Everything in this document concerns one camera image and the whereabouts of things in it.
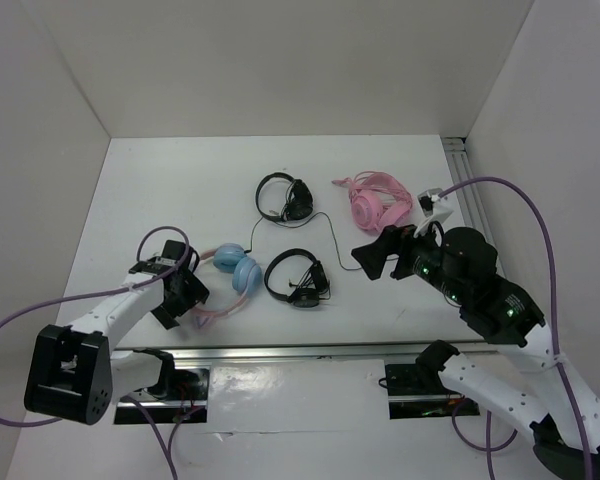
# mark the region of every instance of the white enclosure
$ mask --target white enclosure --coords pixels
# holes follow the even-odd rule
[[[255,187],[274,170],[307,182],[351,265],[348,252],[372,237],[353,225],[346,192],[330,180],[378,169],[418,194],[458,179],[447,163],[456,155],[468,157],[465,175],[508,178],[543,212],[562,344],[600,396],[600,0],[0,0],[0,319],[63,293],[117,286],[141,236],[158,225],[184,228],[200,249],[247,246]],[[473,207],[486,211],[507,276],[548,316],[532,215],[503,187],[477,191],[482,204]],[[271,187],[267,208],[283,194]],[[448,225],[473,225],[471,202],[452,202]],[[412,219],[421,218],[416,208]],[[434,290],[344,272],[324,219],[304,228],[260,224],[253,255],[266,266],[286,248],[314,251],[334,286],[320,311],[293,311],[263,289],[204,333],[190,319],[166,332],[147,317],[122,346],[413,342],[420,351],[443,338],[488,350]],[[200,275],[213,301],[234,294],[209,266]],[[88,308],[50,308],[0,332],[0,414],[25,418],[40,328]],[[478,360],[517,380],[499,356]],[[452,435],[448,418],[388,421],[382,360],[298,365],[266,370],[289,382],[269,403],[215,391],[209,423],[180,432],[181,478],[487,477],[484,458]],[[218,366],[216,378],[249,377],[251,367],[231,368]],[[296,389],[312,378],[303,405]],[[236,402],[253,409],[227,408]],[[483,418],[463,425],[482,441]],[[498,424],[496,440],[507,433]],[[495,464],[500,480],[554,478],[520,440]],[[149,428],[113,426],[112,412],[94,427],[0,426],[0,480],[67,478],[73,468],[78,479],[168,475]]]

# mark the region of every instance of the headphone headband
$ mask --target headphone headband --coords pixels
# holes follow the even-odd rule
[[[411,211],[411,194],[398,180],[384,172],[364,171],[355,177],[333,180],[333,184],[348,186],[351,213],[363,230],[381,232],[387,225],[402,225]]]
[[[274,178],[281,178],[291,183],[290,192],[287,195],[286,203],[279,215],[270,215],[264,213],[260,208],[260,192],[264,186]],[[287,220],[302,220],[311,215],[313,211],[313,197],[305,183],[293,178],[284,172],[274,172],[264,177],[256,188],[256,208],[260,215],[270,222],[280,223]]]
[[[309,267],[308,272],[312,276],[314,283],[316,283],[315,288],[306,288],[302,287],[301,285],[298,285],[296,289],[291,293],[291,295],[285,295],[284,293],[279,293],[272,290],[269,286],[269,277],[271,276],[271,272],[273,271],[273,269],[276,268],[283,260],[295,256],[306,257],[309,260],[311,260],[311,267]],[[293,303],[298,307],[306,308],[316,306],[319,303],[319,295],[324,293],[324,291],[328,290],[329,282],[327,281],[326,276],[324,275],[322,264],[313,253],[303,248],[292,248],[290,250],[282,252],[280,255],[278,255],[271,261],[271,263],[267,267],[267,271],[264,274],[264,286],[269,291],[271,296],[276,300],[280,300],[281,302]],[[307,302],[306,300],[301,300],[299,298],[301,296],[312,296],[313,299]]]

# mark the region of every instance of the headphones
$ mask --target headphones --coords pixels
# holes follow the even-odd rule
[[[256,261],[247,255],[244,249],[235,243],[225,243],[215,250],[204,252],[200,260],[213,257],[213,265],[225,273],[233,273],[231,284],[233,289],[240,294],[236,302],[223,310],[204,310],[198,306],[191,309],[199,328],[204,327],[209,321],[229,315],[236,308],[243,305],[251,297],[262,281],[262,269]]]
[[[289,283],[290,286],[295,287],[295,290],[291,295],[274,292],[269,286],[269,276],[271,275],[271,272],[280,262],[294,256],[307,257],[311,260],[311,266],[302,276],[298,285]],[[320,298],[320,295],[326,293],[330,294],[329,280],[327,280],[327,276],[324,273],[322,263],[320,263],[313,253],[303,250],[302,248],[292,248],[291,250],[282,252],[274,258],[264,274],[264,286],[273,298],[280,300],[281,302],[290,303],[297,308],[316,307],[320,303],[320,300],[324,300]]]
[[[388,173],[365,171],[353,179],[331,183],[349,185],[353,221],[362,230],[382,232],[388,225],[404,226],[413,206],[411,194]],[[393,201],[383,200],[378,193],[393,197]]]
[[[286,203],[282,207],[280,215],[267,215],[260,209],[260,191],[273,178],[282,178],[291,183],[289,190],[287,190]],[[313,196],[302,180],[293,178],[283,172],[276,172],[264,177],[258,185],[256,189],[256,208],[260,215],[270,222],[280,223],[289,220],[302,220],[313,212]]]

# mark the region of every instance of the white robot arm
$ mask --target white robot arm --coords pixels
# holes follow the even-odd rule
[[[420,226],[386,227],[375,242],[351,254],[371,280],[381,276],[387,256],[397,254],[391,277],[416,275],[456,302],[461,319],[511,361],[533,394],[514,389],[440,340],[419,356],[419,371],[508,422],[563,480],[584,478],[575,403],[591,449],[593,478],[600,479],[600,399],[568,357],[554,353],[551,329],[529,294],[496,273],[496,249],[469,227],[443,232],[440,223],[451,209],[435,194],[431,201],[432,191],[426,193],[421,205],[427,219]]]
[[[92,425],[110,403],[134,390],[146,387],[158,398],[165,395],[175,374],[170,354],[114,349],[146,314],[168,329],[178,325],[177,317],[206,301],[209,290],[189,269],[192,256],[184,243],[168,240],[160,256],[131,268],[123,282],[126,291],[105,298],[67,326],[43,328],[25,390],[27,410]],[[149,282],[168,270],[173,272]]]

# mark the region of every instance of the white table surface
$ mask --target white table surface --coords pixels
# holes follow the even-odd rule
[[[437,136],[307,136],[231,138],[114,139],[111,142],[71,270],[66,293],[116,287],[135,260],[142,236],[160,225],[187,232],[199,251],[225,242],[248,247],[253,224],[260,218],[254,205],[259,181],[274,171],[303,179],[313,193],[315,211],[327,212],[334,223],[343,262],[355,267],[349,252],[375,237],[359,230],[350,216],[347,191],[331,184],[335,178],[362,170],[386,171],[415,196],[431,187],[452,183]],[[279,209],[287,184],[263,190],[263,209]],[[445,223],[462,225],[456,213]],[[414,207],[413,223],[423,218]],[[147,243],[148,256],[177,234],[158,234]],[[284,250],[313,252],[331,280],[332,297],[313,310],[299,310],[274,300],[262,288],[240,311],[199,331],[191,317],[170,331],[147,315],[120,346],[246,346],[376,342],[473,340],[476,335],[458,318],[441,294],[419,279],[370,282],[363,272],[339,268],[324,217],[288,230],[263,221],[254,236],[253,257],[266,269]],[[283,262],[271,277],[284,290],[307,267],[302,258]],[[230,303],[236,296],[231,277],[203,264],[199,278],[211,290],[210,305]],[[66,324],[97,301],[64,304],[58,316]]]

